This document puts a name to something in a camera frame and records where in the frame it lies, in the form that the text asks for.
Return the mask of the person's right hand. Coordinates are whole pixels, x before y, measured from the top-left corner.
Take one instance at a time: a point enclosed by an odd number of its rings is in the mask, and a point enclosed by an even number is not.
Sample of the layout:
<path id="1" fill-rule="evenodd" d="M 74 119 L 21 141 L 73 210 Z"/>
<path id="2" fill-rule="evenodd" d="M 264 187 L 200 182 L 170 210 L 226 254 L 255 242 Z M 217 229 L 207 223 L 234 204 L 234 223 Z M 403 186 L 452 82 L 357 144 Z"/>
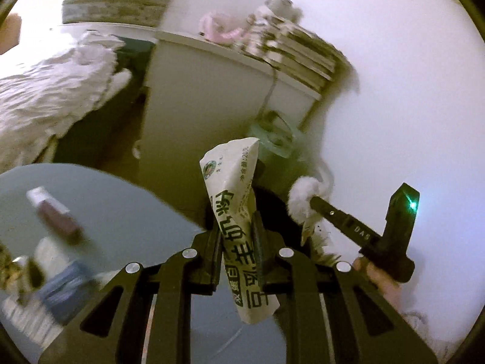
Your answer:
<path id="1" fill-rule="evenodd" d="M 396 311 L 400 311 L 402 289 L 398 282 L 391 278 L 387 272 L 376 267 L 366 257 L 358 257 L 353 261 L 353 267 L 385 298 Z"/>

